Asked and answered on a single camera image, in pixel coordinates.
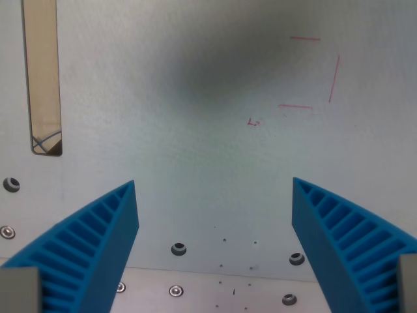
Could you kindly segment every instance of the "mounting hole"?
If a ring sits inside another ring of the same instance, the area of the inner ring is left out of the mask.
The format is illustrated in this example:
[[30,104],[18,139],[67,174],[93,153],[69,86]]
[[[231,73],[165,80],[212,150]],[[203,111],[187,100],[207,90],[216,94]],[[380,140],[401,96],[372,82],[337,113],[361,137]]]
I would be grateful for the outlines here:
[[124,282],[119,282],[119,285],[117,286],[117,293],[122,293],[126,290],[126,285],[124,284]]
[[174,285],[174,286],[170,287],[169,294],[172,297],[180,297],[184,294],[184,289],[181,286]]
[[285,305],[295,305],[297,302],[297,297],[292,293],[288,293],[282,297],[282,303]]
[[20,184],[17,179],[13,177],[7,177],[3,181],[3,187],[9,192],[17,192],[20,189]]
[[171,247],[171,252],[174,256],[183,256],[187,252],[187,248],[183,243],[175,243]]
[[294,254],[291,254],[291,257],[289,258],[289,263],[297,266],[297,265],[303,264],[305,260],[306,258],[304,257],[303,254],[294,253]]
[[16,236],[16,232],[10,226],[1,226],[0,228],[0,235],[4,239],[13,239]]

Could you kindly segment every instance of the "blue cable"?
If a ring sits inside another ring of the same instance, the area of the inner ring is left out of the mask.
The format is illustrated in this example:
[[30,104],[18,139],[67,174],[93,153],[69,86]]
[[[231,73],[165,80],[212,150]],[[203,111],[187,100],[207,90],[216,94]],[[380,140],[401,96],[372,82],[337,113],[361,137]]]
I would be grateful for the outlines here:
[[37,146],[39,146],[43,151],[45,151],[45,149],[42,147],[42,145],[41,145],[41,143],[44,143],[46,140],[48,140],[48,139],[50,139],[51,137],[54,137],[54,136],[56,136],[56,135],[58,135],[58,134],[60,134],[61,133],[61,131],[58,131],[58,132],[56,132],[56,133],[54,133],[54,134],[52,134],[52,135],[50,135],[50,136],[48,136],[48,137],[46,137],[45,139],[43,139],[42,141],[40,141],[40,142],[38,142],[35,138],[33,138],[34,139],[34,141],[36,142],[36,145],[34,145],[33,146],[33,149],[34,148],[36,148]]
[[35,147],[37,147],[37,146],[39,146],[45,153],[47,152],[46,150],[45,150],[45,148],[40,144],[40,142],[38,141],[38,140],[36,140],[36,138],[35,137],[33,137],[32,136],[32,139],[36,142],[36,146],[34,146],[33,147],[33,149],[35,148]]

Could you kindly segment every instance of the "screw head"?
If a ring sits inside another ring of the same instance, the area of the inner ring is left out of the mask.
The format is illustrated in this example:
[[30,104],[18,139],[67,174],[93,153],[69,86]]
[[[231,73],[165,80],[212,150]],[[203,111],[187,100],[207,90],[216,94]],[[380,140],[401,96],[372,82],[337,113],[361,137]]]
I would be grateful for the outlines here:
[[184,289],[179,285],[174,285],[174,286],[170,287],[169,294],[172,297],[180,297],[184,294]]
[[14,236],[16,236],[16,233],[10,226],[2,226],[0,228],[0,235],[5,239],[13,239]]
[[117,286],[117,293],[122,293],[126,291],[126,285],[124,284],[124,282],[119,282],[119,285]]

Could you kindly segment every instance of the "blue ribbed pad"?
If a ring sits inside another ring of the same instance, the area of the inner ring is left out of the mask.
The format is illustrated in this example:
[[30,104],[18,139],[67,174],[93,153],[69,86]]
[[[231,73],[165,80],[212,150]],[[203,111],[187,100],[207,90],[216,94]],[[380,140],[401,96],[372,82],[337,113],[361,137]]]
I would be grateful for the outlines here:
[[331,311],[398,312],[398,257],[416,253],[417,240],[325,189],[293,184],[293,227]]
[[44,313],[107,313],[138,229],[130,181],[55,225],[3,267],[39,268]]

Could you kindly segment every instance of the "rectangular slot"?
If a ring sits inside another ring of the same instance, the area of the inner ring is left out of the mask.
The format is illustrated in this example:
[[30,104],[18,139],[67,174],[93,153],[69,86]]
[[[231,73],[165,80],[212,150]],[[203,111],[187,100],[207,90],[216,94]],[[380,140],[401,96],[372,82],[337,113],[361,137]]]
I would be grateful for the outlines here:
[[56,313],[70,313],[70,309],[64,305],[58,305],[53,303],[52,300],[48,300],[47,297],[42,299],[42,310],[50,310]]
[[344,235],[346,235],[349,231],[357,227],[361,221],[365,218],[358,214],[353,213],[351,216],[348,216],[334,231],[333,231],[333,238],[335,240],[341,239]]
[[50,258],[49,256],[44,255],[41,252],[35,252],[31,255],[31,259],[33,261],[39,262],[46,267],[50,267],[51,269],[55,269],[56,271],[62,272],[64,274],[67,274],[68,276],[72,276],[74,278],[83,280],[84,274],[76,271],[75,269],[72,269],[71,267],[68,267],[61,262],[58,262],[57,260],[54,260]]
[[308,194],[311,191],[311,186],[307,185],[306,183],[303,183],[302,181],[300,181],[299,183],[302,190],[304,190],[306,194]]
[[111,194],[106,199],[104,199],[104,203],[107,204],[107,206],[113,211],[116,211],[119,207],[119,201],[114,194]]
[[68,229],[93,246],[98,246],[100,244],[100,239],[97,237],[97,235],[88,230],[85,226],[82,226],[79,222],[71,223]]
[[327,197],[324,199],[322,204],[320,204],[319,208],[317,209],[319,212],[319,215],[321,217],[326,217],[326,215],[334,209],[335,206],[337,206],[339,202],[337,202],[335,199]]
[[389,273],[385,273],[380,279],[378,279],[373,284],[369,285],[364,289],[366,293],[371,293],[380,289],[383,289],[389,285],[397,283],[397,272],[391,270]]
[[74,290],[74,291],[78,291],[79,287],[75,284],[73,284],[72,282],[67,281],[64,278],[61,278],[55,274],[50,273],[49,271],[47,271],[46,269],[39,269],[40,272],[40,276],[42,277],[42,280],[46,281],[46,282],[51,282],[52,284],[70,289],[70,290]]
[[106,233],[106,227],[92,214],[86,212],[83,215],[81,215],[79,219],[82,220],[86,225],[88,225],[88,227],[90,227],[99,235],[103,236]]
[[320,203],[321,200],[324,198],[324,193],[318,190],[314,190],[310,196],[310,200],[314,206]]
[[128,190],[128,186],[124,186],[123,188],[119,189],[116,194],[120,197],[120,199],[123,198],[124,194],[126,193],[126,190]]
[[379,291],[378,295],[376,296],[371,295],[370,297],[371,297],[371,303],[375,305],[377,303],[394,299],[397,296],[398,296],[397,284],[392,284],[391,286],[387,286],[386,290]]
[[110,224],[111,218],[113,217],[113,214],[110,213],[110,211],[107,210],[106,207],[102,203],[96,204],[92,208],[92,210],[95,213],[95,215],[97,215],[98,217],[100,217],[107,224]]
[[392,241],[391,243],[388,243],[386,246],[380,248],[378,251],[372,253],[366,259],[355,264],[352,267],[352,270],[354,272],[358,272],[361,269],[365,269],[371,264],[374,264],[375,262],[385,258],[386,256],[389,256],[390,254],[394,254],[395,252],[397,252],[398,250],[401,250],[404,247],[405,247],[405,244],[401,242],[400,240]]
[[340,205],[339,207],[334,209],[333,212],[327,215],[324,224],[327,226],[329,230],[331,230],[341,220],[343,220],[350,212],[351,212],[351,209],[349,209],[346,205]]
[[62,242],[66,243],[67,245],[71,246],[72,248],[81,251],[87,256],[93,257],[94,250],[88,247],[85,243],[81,240],[75,238],[73,235],[68,233],[67,231],[62,231],[57,234],[57,238]]
[[375,313],[394,313],[399,311],[398,299],[390,299],[377,304]]
[[67,295],[66,293],[60,292],[54,288],[51,288],[50,286],[42,285],[42,296],[43,297],[51,297],[55,299],[59,299],[62,301],[68,301],[68,302],[74,302],[74,296]]
[[62,155],[56,0],[23,1],[32,151]]
[[368,250],[371,250],[374,246],[380,244],[381,242],[387,240],[392,235],[388,233],[387,231],[381,230],[378,231],[375,235],[371,236],[369,239],[367,239],[364,243],[357,246],[355,249],[350,251],[346,255],[346,260],[352,261],[355,258],[359,257],[363,253],[365,253]]
[[397,261],[398,257],[394,257],[387,262],[384,262],[380,264],[379,266],[370,269],[368,272],[362,274],[359,276],[358,280],[359,282],[367,282],[368,280],[377,277],[383,273],[386,273],[388,271],[391,271],[392,269],[395,269],[397,267]]
[[356,230],[354,230],[346,239],[340,242],[339,248],[340,250],[345,250],[361,239],[363,236],[369,234],[373,231],[377,225],[372,222],[365,222],[361,226],[358,226]]
[[44,245],[44,249],[54,253],[76,265],[79,265],[85,269],[87,269],[89,267],[89,262],[85,261],[83,258],[75,255],[74,253],[72,253],[71,251],[68,251],[67,249],[65,249],[64,247],[62,247],[61,245],[58,245],[57,243],[54,243],[53,241],[48,241],[45,245]]

